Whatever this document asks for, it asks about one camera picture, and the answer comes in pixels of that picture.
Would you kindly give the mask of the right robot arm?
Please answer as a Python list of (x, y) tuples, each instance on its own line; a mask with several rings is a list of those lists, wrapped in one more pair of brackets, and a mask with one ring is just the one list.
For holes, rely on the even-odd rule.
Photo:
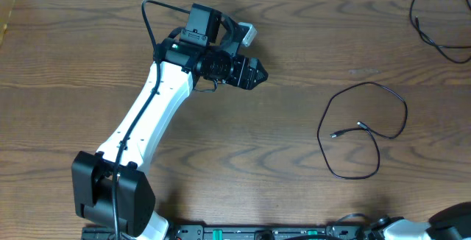
[(470, 202), (453, 205), (427, 222), (385, 216), (364, 229), (366, 240), (470, 240)]

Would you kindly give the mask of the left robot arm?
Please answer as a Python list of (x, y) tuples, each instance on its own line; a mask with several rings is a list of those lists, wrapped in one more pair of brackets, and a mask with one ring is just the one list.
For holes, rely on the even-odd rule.
[(84, 239), (164, 239), (169, 222), (155, 211), (147, 179), (157, 146), (179, 106), (204, 79), (251, 90), (268, 73), (259, 59), (239, 53), (257, 34), (249, 23), (194, 4), (183, 27), (153, 42), (152, 64), (132, 107), (94, 153), (71, 165), (77, 215), (91, 222)]

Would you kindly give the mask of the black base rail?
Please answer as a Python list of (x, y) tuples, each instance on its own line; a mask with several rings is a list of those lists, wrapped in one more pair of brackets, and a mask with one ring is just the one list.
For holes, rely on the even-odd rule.
[(217, 227), (171, 225), (163, 240), (256, 240), (291, 239), (299, 236), (330, 236), (341, 240), (365, 239), (361, 226), (326, 227)]

